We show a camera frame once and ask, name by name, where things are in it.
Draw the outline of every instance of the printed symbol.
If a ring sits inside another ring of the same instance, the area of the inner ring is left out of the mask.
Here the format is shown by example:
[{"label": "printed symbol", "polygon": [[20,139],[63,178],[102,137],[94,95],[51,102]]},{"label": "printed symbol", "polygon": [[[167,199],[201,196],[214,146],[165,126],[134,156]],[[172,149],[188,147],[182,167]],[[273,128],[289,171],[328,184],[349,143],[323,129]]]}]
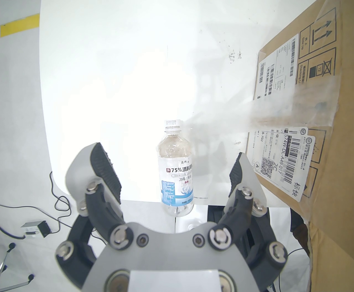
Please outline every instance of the printed symbol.
[{"label": "printed symbol", "polygon": [[320,39],[322,39],[322,38],[324,38],[324,37],[328,37],[330,34],[331,34],[331,30],[326,30],[326,32],[323,34],[323,35],[321,35],[321,36],[319,36],[318,38],[314,38],[314,36],[315,36],[315,33],[316,32],[318,32],[319,30],[321,30],[322,28],[324,28],[324,27],[328,27],[329,25],[330,25],[330,23],[331,23],[332,21],[330,21],[330,20],[328,20],[324,25],[322,25],[321,27],[319,27],[318,29],[316,29],[316,30],[312,30],[312,45],[316,42],[316,41],[318,41],[318,40],[320,40]]},{"label": "printed symbol", "polygon": [[310,68],[310,75],[309,78],[313,78],[316,76],[323,76],[327,73],[331,75],[331,68],[332,68],[332,59],[329,61],[323,61],[323,63],[318,64],[317,66],[313,66]]}]

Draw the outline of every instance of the power adapter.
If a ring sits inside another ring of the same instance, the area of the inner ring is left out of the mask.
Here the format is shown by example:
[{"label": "power adapter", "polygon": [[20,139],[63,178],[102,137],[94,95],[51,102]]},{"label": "power adapter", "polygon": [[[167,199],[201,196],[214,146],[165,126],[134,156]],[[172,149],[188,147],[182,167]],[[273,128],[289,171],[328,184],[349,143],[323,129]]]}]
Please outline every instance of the power adapter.
[{"label": "power adapter", "polygon": [[23,224],[21,229],[24,231],[26,237],[38,237],[40,234],[46,237],[51,232],[46,221],[28,222]]}]

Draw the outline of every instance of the barcode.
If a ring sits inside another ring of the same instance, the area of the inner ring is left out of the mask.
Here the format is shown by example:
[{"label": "barcode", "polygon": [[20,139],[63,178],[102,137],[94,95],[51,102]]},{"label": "barcode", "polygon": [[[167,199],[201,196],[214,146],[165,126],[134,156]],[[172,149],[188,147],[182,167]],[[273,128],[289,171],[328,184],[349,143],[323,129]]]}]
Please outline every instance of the barcode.
[{"label": "barcode", "polygon": [[294,73],[294,61],[295,61],[295,39],[292,40],[292,44],[291,44],[290,76],[292,76]]},{"label": "barcode", "polygon": [[261,65],[261,70],[260,70],[260,73],[259,73],[259,83],[262,83],[262,81],[263,81],[264,64],[265,63],[262,63],[262,65]]},{"label": "barcode", "polygon": [[262,157],[261,173],[269,178],[272,178],[273,165],[273,161]]},{"label": "barcode", "polygon": [[269,67],[267,68],[267,76],[266,76],[266,79],[265,79],[265,92],[264,92],[264,96],[267,95],[267,89],[268,89],[268,81],[269,81]]},{"label": "barcode", "polygon": [[274,64],[270,68],[270,80],[269,80],[269,91],[268,95],[272,94],[272,87],[273,87],[273,77],[274,77]]},{"label": "barcode", "polygon": [[295,172],[296,159],[297,159],[297,155],[299,154],[299,149],[300,149],[300,139],[292,138],[290,143],[288,162],[284,173],[284,180],[290,184],[292,184],[292,178]]}]

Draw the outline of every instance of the bottle cap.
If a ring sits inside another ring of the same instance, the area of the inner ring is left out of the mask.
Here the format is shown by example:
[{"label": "bottle cap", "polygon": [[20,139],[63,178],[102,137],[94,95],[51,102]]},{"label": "bottle cap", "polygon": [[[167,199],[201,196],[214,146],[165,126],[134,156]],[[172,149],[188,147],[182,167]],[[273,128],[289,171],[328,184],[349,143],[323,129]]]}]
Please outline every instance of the bottle cap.
[{"label": "bottle cap", "polygon": [[181,131],[183,121],[181,120],[166,120],[165,121],[165,132],[169,131]]}]

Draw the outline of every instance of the bottle label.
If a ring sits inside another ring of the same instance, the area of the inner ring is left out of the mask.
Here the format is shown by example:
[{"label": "bottle label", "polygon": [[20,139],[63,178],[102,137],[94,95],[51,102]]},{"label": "bottle label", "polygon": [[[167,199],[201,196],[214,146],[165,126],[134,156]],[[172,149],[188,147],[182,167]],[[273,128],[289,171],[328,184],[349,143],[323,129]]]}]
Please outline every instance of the bottle label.
[{"label": "bottle label", "polygon": [[162,202],[183,206],[193,200],[192,157],[159,157]]}]

